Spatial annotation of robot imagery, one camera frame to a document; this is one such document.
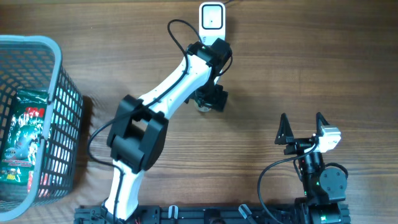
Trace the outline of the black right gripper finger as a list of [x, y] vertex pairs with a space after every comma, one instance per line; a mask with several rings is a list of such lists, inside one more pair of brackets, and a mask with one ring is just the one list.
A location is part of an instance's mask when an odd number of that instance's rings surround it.
[[290, 127], [289, 119], [285, 113], [280, 116], [279, 129], [275, 137], [274, 144], [286, 145], [291, 144], [294, 141], [294, 134]]
[[321, 136], [322, 135], [322, 126], [328, 126], [329, 122], [324, 118], [324, 116], [321, 114], [321, 112], [318, 112], [316, 114], [316, 127], [317, 127], [317, 131], [316, 131], [316, 135], [317, 136]]

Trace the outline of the green lid jar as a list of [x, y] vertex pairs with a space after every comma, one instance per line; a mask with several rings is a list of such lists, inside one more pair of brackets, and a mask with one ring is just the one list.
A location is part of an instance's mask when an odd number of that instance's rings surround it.
[[207, 113], [211, 111], [211, 108], [206, 106], [200, 106], [198, 103], [194, 102], [195, 108], [201, 113]]

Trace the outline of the green glove package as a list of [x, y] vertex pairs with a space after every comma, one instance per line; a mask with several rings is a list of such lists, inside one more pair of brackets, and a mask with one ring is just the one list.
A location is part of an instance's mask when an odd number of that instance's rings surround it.
[[11, 108], [11, 122], [1, 154], [1, 182], [25, 185], [33, 176], [44, 130], [48, 94], [19, 89]]

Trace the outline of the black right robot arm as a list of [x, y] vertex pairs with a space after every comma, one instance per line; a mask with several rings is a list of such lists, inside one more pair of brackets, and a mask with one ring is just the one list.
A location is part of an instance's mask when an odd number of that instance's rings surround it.
[[341, 140], [341, 131], [321, 113], [316, 114], [316, 133], [309, 138], [295, 138], [288, 117], [281, 114], [275, 143], [285, 145], [285, 155], [297, 156], [295, 170], [305, 196], [295, 199], [293, 223], [350, 223], [346, 200], [347, 169], [335, 162], [325, 163], [323, 154]]

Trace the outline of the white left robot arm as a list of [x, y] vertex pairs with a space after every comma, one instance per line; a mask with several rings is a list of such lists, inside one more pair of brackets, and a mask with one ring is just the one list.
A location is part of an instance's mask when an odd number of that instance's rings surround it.
[[222, 39], [211, 45], [195, 42], [183, 54], [181, 64], [161, 84], [139, 98], [126, 95], [119, 103], [106, 141], [114, 177], [103, 209], [111, 223], [124, 223], [137, 209], [144, 173], [161, 155], [178, 108], [190, 100], [199, 108], [225, 108], [228, 93], [217, 81], [224, 65], [232, 62], [230, 44]]

